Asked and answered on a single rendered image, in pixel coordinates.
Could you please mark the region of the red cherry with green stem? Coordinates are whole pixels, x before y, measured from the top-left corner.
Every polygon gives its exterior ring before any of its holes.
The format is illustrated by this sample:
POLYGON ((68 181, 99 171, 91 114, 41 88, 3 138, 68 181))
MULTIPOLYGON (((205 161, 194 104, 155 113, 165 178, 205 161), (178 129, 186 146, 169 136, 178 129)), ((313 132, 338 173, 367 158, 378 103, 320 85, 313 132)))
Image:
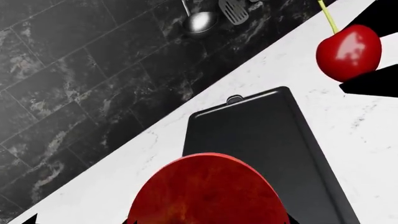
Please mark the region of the red cherry with green stem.
POLYGON ((339 30, 323 0, 317 1, 333 31, 333 35, 321 41, 316 49, 319 69, 340 83, 375 71, 382 55, 378 35, 370 27, 359 24, 339 30))

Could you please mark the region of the dark slotted spatula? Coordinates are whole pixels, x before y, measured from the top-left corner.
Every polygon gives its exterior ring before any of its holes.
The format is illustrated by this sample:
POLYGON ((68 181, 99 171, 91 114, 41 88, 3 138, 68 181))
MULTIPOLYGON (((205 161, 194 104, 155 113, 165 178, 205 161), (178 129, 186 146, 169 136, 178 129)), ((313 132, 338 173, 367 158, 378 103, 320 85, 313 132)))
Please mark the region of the dark slotted spatula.
POLYGON ((249 18, 248 12, 238 0, 218 0, 221 12, 234 25, 238 26, 249 18))

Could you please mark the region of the black rectangular tray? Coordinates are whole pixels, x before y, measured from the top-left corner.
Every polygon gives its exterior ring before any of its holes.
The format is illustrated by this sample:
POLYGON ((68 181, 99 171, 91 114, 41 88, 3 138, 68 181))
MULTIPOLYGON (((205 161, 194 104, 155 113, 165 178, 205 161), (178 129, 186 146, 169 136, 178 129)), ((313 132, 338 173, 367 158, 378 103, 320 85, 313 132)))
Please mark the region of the black rectangular tray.
POLYGON ((256 169, 299 224, 360 224, 293 94, 277 87, 193 113, 183 155, 218 152, 256 169))

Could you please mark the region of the steel ladle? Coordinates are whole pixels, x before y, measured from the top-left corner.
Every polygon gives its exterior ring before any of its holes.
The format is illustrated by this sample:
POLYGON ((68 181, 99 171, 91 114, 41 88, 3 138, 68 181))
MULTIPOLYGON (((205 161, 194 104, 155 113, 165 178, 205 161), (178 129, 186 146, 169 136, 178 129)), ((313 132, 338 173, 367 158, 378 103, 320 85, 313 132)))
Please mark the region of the steel ladle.
POLYGON ((198 12, 192 14, 187 6, 187 0, 181 0, 187 18, 182 23, 184 33, 192 39, 207 37, 218 23, 216 12, 198 12))

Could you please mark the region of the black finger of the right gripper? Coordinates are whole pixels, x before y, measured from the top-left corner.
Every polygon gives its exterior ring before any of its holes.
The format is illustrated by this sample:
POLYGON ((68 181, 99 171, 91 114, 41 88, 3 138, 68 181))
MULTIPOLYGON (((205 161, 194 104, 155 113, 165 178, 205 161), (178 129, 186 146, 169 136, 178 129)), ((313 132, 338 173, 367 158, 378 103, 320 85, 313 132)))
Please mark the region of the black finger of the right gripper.
POLYGON ((362 25, 372 29, 378 37, 398 32, 398 0, 375 0, 345 28, 362 25))
POLYGON ((344 93, 369 96, 398 96, 398 65, 361 74, 341 83, 344 93))

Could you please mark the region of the large round red fruit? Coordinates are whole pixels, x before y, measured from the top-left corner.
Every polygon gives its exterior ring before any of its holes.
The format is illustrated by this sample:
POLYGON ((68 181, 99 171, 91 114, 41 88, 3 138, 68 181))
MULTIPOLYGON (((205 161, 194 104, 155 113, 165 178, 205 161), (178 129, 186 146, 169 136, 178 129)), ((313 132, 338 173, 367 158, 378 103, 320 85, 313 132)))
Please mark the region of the large round red fruit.
POLYGON ((289 224, 276 191, 245 162, 215 152, 179 158, 138 191, 137 224, 289 224))

